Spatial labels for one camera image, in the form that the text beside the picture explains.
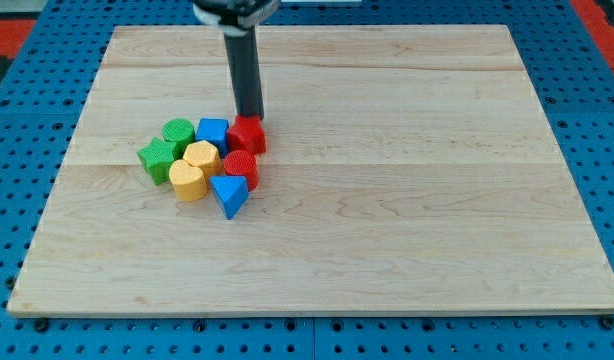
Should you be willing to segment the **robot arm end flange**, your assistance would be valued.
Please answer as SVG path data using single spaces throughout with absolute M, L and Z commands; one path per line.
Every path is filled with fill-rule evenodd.
M 243 36 L 270 18 L 280 0 L 193 0 L 196 18 L 229 36 Z

